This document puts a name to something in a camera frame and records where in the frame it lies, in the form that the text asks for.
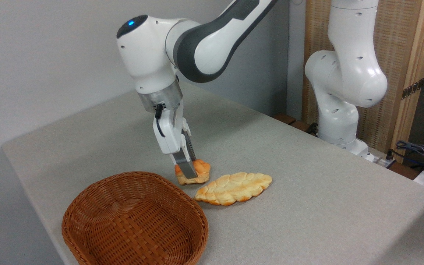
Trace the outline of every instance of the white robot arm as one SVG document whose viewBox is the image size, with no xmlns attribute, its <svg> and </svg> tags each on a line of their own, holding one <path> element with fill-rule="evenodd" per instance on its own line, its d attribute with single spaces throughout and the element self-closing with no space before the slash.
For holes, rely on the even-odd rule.
<svg viewBox="0 0 424 265">
<path fill-rule="evenodd" d="M 332 0 L 328 37 L 334 52 L 315 52 L 305 65 L 318 103 L 318 137 L 368 160 L 367 144 L 356 139 L 358 111 L 384 96 L 387 78 L 374 51 L 378 0 Z"/>
<path fill-rule="evenodd" d="M 276 1 L 235 0 L 204 25 L 140 15 L 117 32 L 119 52 L 135 89 L 145 109 L 155 113 L 153 130 L 160 149 L 171 155 L 187 178 L 196 176 L 195 154 L 176 72 L 194 82 L 216 79 Z"/>
</svg>

